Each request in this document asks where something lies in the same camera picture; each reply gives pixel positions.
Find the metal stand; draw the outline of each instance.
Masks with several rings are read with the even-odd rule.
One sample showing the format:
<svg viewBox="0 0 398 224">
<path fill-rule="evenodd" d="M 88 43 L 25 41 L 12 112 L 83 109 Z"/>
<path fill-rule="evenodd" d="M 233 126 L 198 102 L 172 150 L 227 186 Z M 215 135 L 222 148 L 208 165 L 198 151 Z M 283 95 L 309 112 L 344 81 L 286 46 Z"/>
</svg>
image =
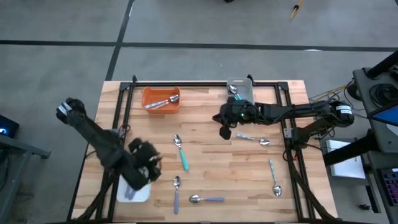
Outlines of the metal stand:
<svg viewBox="0 0 398 224">
<path fill-rule="evenodd" d="M 5 180 L 5 186 L 0 192 L 0 223 L 5 223 L 12 202 L 14 201 L 19 185 L 21 184 L 22 173 L 25 171 L 31 155 L 39 155 L 42 159 L 48 159 L 51 152 L 24 144 L 18 140 L 3 135 L 0 135 L 0 150 L 7 151 L 7 166 L 9 166 L 7 168 L 9 169 L 8 178 Z M 10 155 L 15 157 L 12 164 L 9 162 Z"/>
</svg>

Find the purple-handled spoon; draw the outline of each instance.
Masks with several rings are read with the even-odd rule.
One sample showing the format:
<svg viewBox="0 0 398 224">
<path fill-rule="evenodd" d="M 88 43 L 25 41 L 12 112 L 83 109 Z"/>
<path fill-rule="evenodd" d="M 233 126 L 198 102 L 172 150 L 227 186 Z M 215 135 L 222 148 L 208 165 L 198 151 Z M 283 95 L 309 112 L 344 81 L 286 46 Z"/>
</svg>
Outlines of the purple-handled spoon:
<svg viewBox="0 0 398 224">
<path fill-rule="evenodd" d="M 198 203 L 201 200 L 206 200 L 206 201 L 210 201 L 210 202 L 225 202 L 225 198 L 221 198 L 221 197 L 200 198 L 199 195 L 192 195 L 191 197 L 189 197 L 189 201 L 191 203 Z"/>
</svg>

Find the teal-handled spoon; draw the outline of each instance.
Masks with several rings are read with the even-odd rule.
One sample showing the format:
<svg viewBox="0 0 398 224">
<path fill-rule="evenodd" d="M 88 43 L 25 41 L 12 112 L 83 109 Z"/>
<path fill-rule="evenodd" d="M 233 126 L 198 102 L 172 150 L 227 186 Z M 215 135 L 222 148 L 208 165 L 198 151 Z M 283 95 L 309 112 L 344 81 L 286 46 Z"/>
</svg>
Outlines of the teal-handled spoon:
<svg viewBox="0 0 398 224">
<path fill-rule="evenodd" d="M 174 135 L 174 144 L 180 149 L 180 156 L 181 156 L 181 160 L 182 160 L 184 169 L 189 170 L 188 162 L 187 162 L 184 152 L 182 151 L 182 148 L 181 148 L 181 143 L 182 143 L 182 140 L 181 140 L 180 136 L 178 134 L 175 134 Z"/>
</svg>

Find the gray concrete floor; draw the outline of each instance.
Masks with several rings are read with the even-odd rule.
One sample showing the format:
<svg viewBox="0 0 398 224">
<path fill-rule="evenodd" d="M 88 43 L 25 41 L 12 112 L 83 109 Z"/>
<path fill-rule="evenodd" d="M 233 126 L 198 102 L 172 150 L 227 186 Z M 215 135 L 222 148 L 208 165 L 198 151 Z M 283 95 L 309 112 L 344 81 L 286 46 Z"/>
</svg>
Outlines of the gray concrete floor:
<svg viewBox="0 0 398 224">
<path fill-rule="evenodd" d="M 0 0 L 0 39 L 116 41 L 128 0 Z M 290 0 L 136 0 L 125 42 L 324 45 L 398 47 L 394 0 L 308 0 L 290 21 Z M 33 158 L 12 220 L 28 223 L 66 219 L 86 147 L 58 121 L 55 108 L 66 97 L 83 100 L 95 116 L 113 47 L 0 45 L 0 114 L 21 124 L 18 139 L 52 151 Z M 113 80 L 223 80 L 253 75 L 258 80 L 305 80 L 309 96 L 352 79 L 352 70 L 372 67 L 390 52 L 298 50 L 146 49 L 123 47 Z M 355 107 L 361 108 L 358 101 Z M 337 129 L 337 138 L 365 135 L 369 123 Z M 331 178 L 340 218 L 388 223 L 369 203 L 364 186 Z"/>
</svg>

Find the spoon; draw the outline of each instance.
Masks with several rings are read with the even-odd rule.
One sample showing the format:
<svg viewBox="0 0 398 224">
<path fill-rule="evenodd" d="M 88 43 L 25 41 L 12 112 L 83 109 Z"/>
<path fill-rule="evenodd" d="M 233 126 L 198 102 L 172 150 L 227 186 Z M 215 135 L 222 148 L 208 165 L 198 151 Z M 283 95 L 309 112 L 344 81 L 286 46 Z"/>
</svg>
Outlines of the spoon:
<svg viewBox="0 0 398 224">
<path fill-rule="evenodd" d="M 170 100 L 170 101 L 173 101 L 174 98 L 178 98 L 178 95 L 171 95 L 171 96 L 169 97 L 168 100 L 164 100 L 164 101 L 160 101 L 160 102 L 156 102 L 156 103 L 151 103 L 151 104 L 149 104 L 149 105 L 146 105 L 144 108 L 145 108 L 145 109 L 148 109 L 148 108 L 151 108 L 151 107 L 154 107 L 154 106 L 157 106 L 157 105 L 166 103 L 166 102 L 168 102 L 169 100 Z"/>
<path fill-rule="evenodd" d="M 178 214 L 178 189 L 181 185 L 181 179 L 179 176 L 174 178 L 175 196 L 174 196 L 174 214 Z"/>
<path fill-rule="evenodd" d="M 191 203 L 198 203 L 201 200 L 206 200 L 206 201 L 210 201 L 210 202 L 225 202 L 225 198 L 221 198 L 221 197 L 200 198 L 199 195 L 192 195 L 191 197 L 189 197 L 189 201 Z"/>
<path fill-rule="evenodd" d="M 160 105 L 157 105 L 157 106 L 153 107 L 152 110 L 161 108 L 162 106 L 166 106 L 166 105 L 169 104 L 169 103 L 176 103 L 176 102 L 179 101 L 179 99 L 180 99 L 180 97 L 179 97 L 178 95 L 176 95 L 176 96 L 173 97 L 173 98 L 170 97 L 170 101 L 167 101 L 167 102 L 165 102 L 165 103 L 162 103 L 162 104 L 160 104 Z"/>
<path fill-rule="evenodd" d="M 189 170 L 188 162 L 185 159 L 184 152 L 182 151 L 182 148 L 181 148 L 181 143 L 182 143 L 182 140 L 181 140 L 180 136 L 178 134 L 175 134 L 174 135 L 174 144 L 176 146 L 178 146 L 178 148 L 180 149 L 180 156 L 181 156 L 181 160 L 182 160 L 184 169 Z"/>
<path fill-rule="evenodd" d="M 243 134 L 236 134 L 236 137 L 244 138 L 244 139 L 248 139 L 248 140 L 256 140 L 253 137 L 245 136 Z M 262 139 L 259 140 L 259 144 L 262 145 L 262 146 L 268 146 L 269 145 L 269 140 L 265 139 L 265 138 L 262 138 Z"/>
<path fill-rule="evenodd" d="M 242 100 L 241 96 L 238 94 L 238 89 L 234 85 L 228 85 L 228 90 L 235 96 L 236 100 Z"/>
<path fill-rule="evenodd" d="M 282 195 L 282 187 L 276 183 L 274 163 L 272 162 L 272 159 L 269 160 L 269 164 L 271 165 L 272 177 L 274 178 L 274 195 L 279 197 L 280 195 Z"/>
</svg>

